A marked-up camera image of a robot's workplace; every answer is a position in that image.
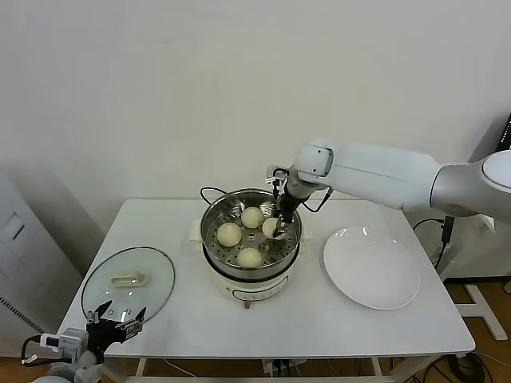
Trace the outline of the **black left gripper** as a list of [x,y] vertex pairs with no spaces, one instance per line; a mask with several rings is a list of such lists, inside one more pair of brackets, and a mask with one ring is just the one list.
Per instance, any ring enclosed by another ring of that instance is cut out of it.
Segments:
[[107,301],[100,304],[95,310],[87,312],[88,350],[95,355],[103,355],[112,344],[123,343],[126,340],[126,335],[137,335],[143,329],[145,307],[127,322],[101,319],[111,303],[111,301]]

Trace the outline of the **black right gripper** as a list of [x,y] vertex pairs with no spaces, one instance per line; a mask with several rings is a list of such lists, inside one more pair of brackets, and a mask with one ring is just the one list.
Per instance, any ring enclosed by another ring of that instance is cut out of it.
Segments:
[[282,239],[288,229],[288,224],[292,222],[293,215],[299,206],[299,200],[292,195],[283,194],[279,197],[279,218],[280,231],[275,233],[275,239]]

